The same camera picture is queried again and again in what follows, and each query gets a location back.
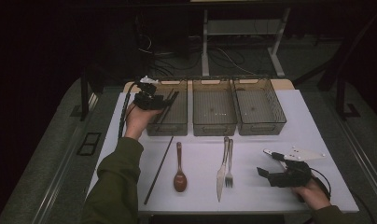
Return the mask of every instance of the storage bin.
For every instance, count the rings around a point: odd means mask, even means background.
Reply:
[[[269,79],[233,80],[239,135],[279,134],[285,113]]]
[[[194,135],[234,135],[237,117],[230,80],[194,79],[192,89]]]
[[[155,95],[175,100],[147,125],[149,136],[185,136],[188,134],[188,82],[186,79],[160,80]]]

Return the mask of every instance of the chopstick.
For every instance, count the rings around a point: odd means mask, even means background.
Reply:
[[[168,147],[167,147],[166,150],[165,150],[165,153],[164,153],[164,156],[163,156],[163,158],[162,158],[162,161],[161,161],[161,164],[160,164],[159,170],[157,171],[156,176],[154,177],[153,183],[151,184],[150,190],[148,191],[148,194],[147,194],[147,196],[146,196],[146,199],[145,199],[144,204],[147,204],[148,199],[150,198],[151,191],[153,191],[154,185],[156,184],[156,181],[157,181],[157,177],[159,177],[159,173],[160,173],[161,167],[162,167],[162,165],[163,165],[163,162],[164,162],[164,160],[165,160],[166,154],[168,153],[169,147],[171,146],[171,143],[172,143],[172,140],[173,140],[173,139],[174,139],[174,137],[172,136],[172,137],[171,137],[171,140],[169,141]]]

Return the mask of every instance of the white cable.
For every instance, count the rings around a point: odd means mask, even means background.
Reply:
[[[151,47],[151,45],[152,45],[152,42],[151,42],[150,37],[149,37],[148,35],[142,35],[142,36],[144,36],[144,37],[147,38],[147,40],[148,40],[148,46],[147,46],[147,49],[150,49],[150,47]]]
[[[139,49],[140,51],[143,51],[144,53],[149,53],[149,54],[152,54],[153,52],[151,51],[148,51],[148,50],[144,50],[144,49]]]
[[[224,50],[222,50],[222,49],[220,49],[220,48],[215,48],[215,49],[220,50],[224,55],[226,55],[226,57],[230,60],[230,62],[232,62],[232,64],[235,65],[235,67],[237,67],[237,68],[239,68],[240,70],[242,70],[242,71],[244,71],[244,72],[247,72],[247,73],[249,73],[249,74],[251,74],[251,75],[256,75],[255,73],[252,73],[252,72],[250,72],[250,71],[247,71],[246,69],[243,69],[242,67],[238,66],[238,64],[236,64],[236,63],[232,60],[232,58],[230,58],[230,56],[229,56]]]

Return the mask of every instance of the person's left hand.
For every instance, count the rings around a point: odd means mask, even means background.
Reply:
[[[138,140],[151,118],[162,112],[162,110],[143,110],[132,103],[128,106],[127,112],[127,130],[124,137]]]

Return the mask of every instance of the floor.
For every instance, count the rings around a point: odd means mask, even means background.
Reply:
[[[272,43],[270,38],[253,37],[245,41],[232,39],[227,45],[220,44],[219,41],[217,38],[209,40],[211,76],[256,73],[278,78],[266,50]],[[295,80],[316,68],[330,59],[339,45],[339,42],[327,42],[315,46],[314,38],[310,36],[303,39],[284,39],[278,50],[278,57],[286,72],[286,78]],[[193,47],[191,51],[186,59],[162,52],[161,57],[152,65],[151,74],[163,77],[200,76],[201,49]],[[356,203],[360,211],[349,216],[352,216],[356,223],[372,223],[371,217],[377,223],[377,117],[355,87],[348,85],[346,103],[354,105],[360,117],[342,121],[334,110],[335,88],[323,92],[316,87],[321,76],[322,73],[295,88],[301,91],[346,184],[358,195]],[[84,121],[80,121],[77,116],[80,112],[79,80],[72,85],[13,192],[0,217],[0,223],[79,221],[87,187],[120,91],[119,86],[111,85],[105,87],[102,94],[93,95],[90,114]],[[92,156],[76,155],[85,133],[101,134]],[[375,173],[368,171],[371,167]],[[265,223],[262,222],[264,219],[256,222],[258,217],[251,216],[229,217],[223,221],[218,218],[220,217],[197,219],[194,223]],[[308,214],[284,215],[286,224],[301,224],[308,218]]]

